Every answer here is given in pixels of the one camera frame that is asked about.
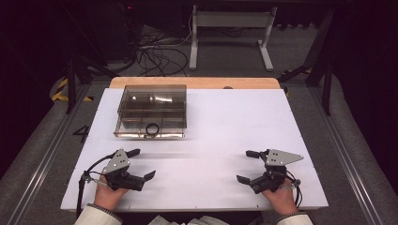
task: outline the person's right hand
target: person's right hand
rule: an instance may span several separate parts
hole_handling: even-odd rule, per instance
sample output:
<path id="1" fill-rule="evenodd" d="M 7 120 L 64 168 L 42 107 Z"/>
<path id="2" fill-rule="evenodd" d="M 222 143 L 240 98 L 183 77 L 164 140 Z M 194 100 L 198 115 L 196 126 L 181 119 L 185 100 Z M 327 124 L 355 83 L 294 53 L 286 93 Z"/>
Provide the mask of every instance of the person's right hand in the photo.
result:
<path id="1" fill-rule="evenodd" d="M 292 183 L 286 179 L 283 185 L 291 186 Z M 275 192 L 268 189 L 262 193 L 269 200 L 274 210 L 281 216 L 299 211 L 293 200 L 293 189 L 291 188 L 278 188 Z"/>

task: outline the dark floor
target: dark floor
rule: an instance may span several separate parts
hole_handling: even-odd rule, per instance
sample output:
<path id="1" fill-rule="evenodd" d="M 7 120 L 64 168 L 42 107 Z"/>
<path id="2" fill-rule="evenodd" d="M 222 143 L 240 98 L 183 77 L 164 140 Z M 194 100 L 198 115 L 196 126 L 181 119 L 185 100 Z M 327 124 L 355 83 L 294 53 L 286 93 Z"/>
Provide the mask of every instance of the dark floor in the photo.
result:
<path id="1" fill-rule="evenodd" d="M 261 34 L 261 30 L 244 30 L 241 36 L 229 38 L 219 33 L 206 33 L 200 37 L 197 69 L 185 69 L 185 72 L 197 77 L 277 78 L 284 70 L 303 63 L 316 29 L 274 29 L 268 43 L 275 67 L 273 72 L 266 72 L 256 48 L 255 41 Z M 189 56 L 190 43 L 176 48 Z M 169 57 L 183 64 L 180 54 L 171 52 Z M 142 70 L 135 64 L 121 75 L 140 73 Z M 282 86 L 289 90 L 288 101 L 329 202 L 329 207 L 309 212 L 314 224 L 398 224 L 398 198 L 353 120 L 339 82 L 333 78 L 331 116 L 327 117 L 319 109 L 322 87 L 307 88 L 303 82 L 305 78 L 306 75 L 299 75 Z M 91 125 L 103 89 L 109 83 L 107 77 L 94 77 L 91 85 L 78 84 L 79 94 L 94 97 L 94 100 L 79 103 L 69 116 L 65 116 L 68 103 L 55 102 L 0 181 L 1 224 L 73 223 L 74 214 L 59 209 L 84 145 L 82 137 L 72 133 Z M 138 215 L 134 222 L 129 223 L 127 219 L 126 224 L 145 224 L 150 216 L 153 215 Z"/>

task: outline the white tabletop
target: white tabletop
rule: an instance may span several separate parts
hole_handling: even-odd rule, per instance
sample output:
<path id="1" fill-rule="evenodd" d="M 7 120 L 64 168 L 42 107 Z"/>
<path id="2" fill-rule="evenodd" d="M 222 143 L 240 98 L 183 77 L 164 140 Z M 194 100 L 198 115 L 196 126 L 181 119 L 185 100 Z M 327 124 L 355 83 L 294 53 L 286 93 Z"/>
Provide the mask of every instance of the white tabletop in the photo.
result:
<path id="1" fill-rule="evenodd" d="M 70 178 L 61 209 L 74 210 L 84 170 L 119 148 L 140 148 L 129 173 L 156 170 L 142 191 L 129 191 L 117 211 L 268 210 L 269 202 L 237 181 L 265 171 L 261 159 L 245 156 L 274 148 L 304 156 L 287 170 L 301 180 L 302 209 L 328 206 L 314 165 L 281 89 L 188 89 L 186 137 L 177 141 L 133 141 L 113 132 L 123 89 L 105 89 L 90 133 Z M 100 172 L 105 160 L 93 171 Z M 82 206 L 94 200 L 96 184 L 85 185 Z"/>

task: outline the sleeve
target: sleeve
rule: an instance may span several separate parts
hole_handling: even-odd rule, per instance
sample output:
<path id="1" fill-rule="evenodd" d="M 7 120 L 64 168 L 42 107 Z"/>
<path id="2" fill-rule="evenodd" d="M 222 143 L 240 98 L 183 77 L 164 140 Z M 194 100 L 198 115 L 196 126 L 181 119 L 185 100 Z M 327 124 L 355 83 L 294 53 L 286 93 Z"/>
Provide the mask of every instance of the sleeve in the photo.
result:
<path id="1" fill-rule="evenodd" d="M 112 211 L 95 204 L 88 204 L 75 225 L 121 225 L 122 222 L 122 219 Z"/>
<path id="2" fill-rule="evenodd" d="M 313 225 L 306 213 L 299 212 L 281 217 L 277 225 Z"/>

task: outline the black ring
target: black ring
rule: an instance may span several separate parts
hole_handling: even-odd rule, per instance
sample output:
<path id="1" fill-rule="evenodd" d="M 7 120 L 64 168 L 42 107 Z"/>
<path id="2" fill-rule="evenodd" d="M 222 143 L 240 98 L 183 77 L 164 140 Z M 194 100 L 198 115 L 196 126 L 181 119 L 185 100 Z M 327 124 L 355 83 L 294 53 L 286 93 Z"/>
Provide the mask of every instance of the black ring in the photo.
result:
<path id="1" fill-rule="evenodd" d="M 155 133 L 149 133 L 148 130 L 149 130 L 150 128 L 156 128 L 156 132 L 155 132 Z M 150 123 L 150 124 L 148 124 L 148 125 L 146 126 L 145 132 L 146 132 L 147 135 L 156 136 L 156 135 L 159 133 L 159 125 L 157 125 L 157 124 L 155 124 L 155 123 Z"/>

